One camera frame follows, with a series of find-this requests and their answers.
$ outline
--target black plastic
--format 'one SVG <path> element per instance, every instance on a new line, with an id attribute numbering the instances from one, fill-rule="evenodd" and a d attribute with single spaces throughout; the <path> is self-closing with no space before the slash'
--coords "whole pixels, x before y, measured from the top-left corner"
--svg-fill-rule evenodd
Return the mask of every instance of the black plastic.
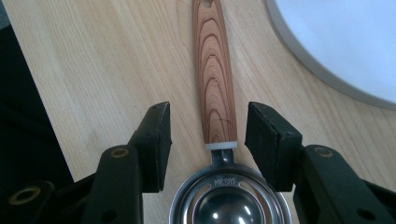
<path id="1" fill-rule="evenodd" d="M 291 166 L 301 152 L 303 136 L 272 107 L 250 102 L 245 145 L 275 191 L 291 191 Z"/>
<path id="2" fill-rule="evenodd" d="M 337 151 L 308 146 L 297 164 L 294 204 L 302 223 L 395 222 Z"/>
<path id="3" fill-rule="evenodd" d="M 170 104 L 164 102 L 152 106 L 134 132 L 128 145 L 134 146 L 139 155 L 145 193 L 163 190 L 172 145 Z"/>
<path id="4" fill-rule="evenodd" d="M 363 181 L 375 197 L 387 208 L 393 219 L 396 220 L 396 193 L 366 180 Z"/>
<path id="5" fill-rule="evenodd" d="M 81 223 L 143 223 L 135 148 L 112 147 L 102 154 Z"/>

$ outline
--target light wood surface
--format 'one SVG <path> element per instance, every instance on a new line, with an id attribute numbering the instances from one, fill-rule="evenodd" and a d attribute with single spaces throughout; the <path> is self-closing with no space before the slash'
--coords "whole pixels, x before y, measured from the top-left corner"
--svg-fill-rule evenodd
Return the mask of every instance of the light wood surface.
<path id="1" fill-rule="evenodd" d="M 179 186 L 210 163 L 193 65 L 192 1 L 3 2 L 75 180 L 95 172 L 105 149 L 127 143 L 151 105 L 171 103 L 164 191 L 144 196 L 146 223 L 167 223 Z M 360 177 L 395 191 L 396 112 L 351 99 L 312 75 L 276 36 L 265 1 L 221 3 L 236 161 L 255 167 L 243 143 L 248 102 L 256 101 L 287 118 L 304 144 L 337 149 Z"/>
<path id="2" fill-rule="evenodd" d="M 205 143 L 235 142 L 233 75 L 220 0 L 194 0 L 192 14 L 195 73 Z"/>

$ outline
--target clamp jaw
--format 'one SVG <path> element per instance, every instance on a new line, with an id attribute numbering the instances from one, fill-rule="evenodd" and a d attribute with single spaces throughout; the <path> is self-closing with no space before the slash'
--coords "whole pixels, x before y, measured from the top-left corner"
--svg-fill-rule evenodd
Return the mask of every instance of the clamp jaw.
<path id="1" fill-rule="evenodd" d="M 246 146 L 274 191 L 291 191 L 302 223 L 395 223 L 396 194 L 360 179 L 344 158 L 303 136 L 268 105 L 249 103 Z"/>

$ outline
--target wooden handle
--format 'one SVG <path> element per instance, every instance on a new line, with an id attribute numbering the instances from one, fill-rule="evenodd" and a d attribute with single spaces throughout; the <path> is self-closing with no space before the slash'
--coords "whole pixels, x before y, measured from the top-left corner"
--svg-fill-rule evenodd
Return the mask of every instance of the wooden handle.
<path id="1" fill-rule="evenodd" d="M 206 148 L 225 149 L 219 143 L 230 142 L 236 147 L 233 78 L 219 0 L 194 0 L 193 31 Z"/>

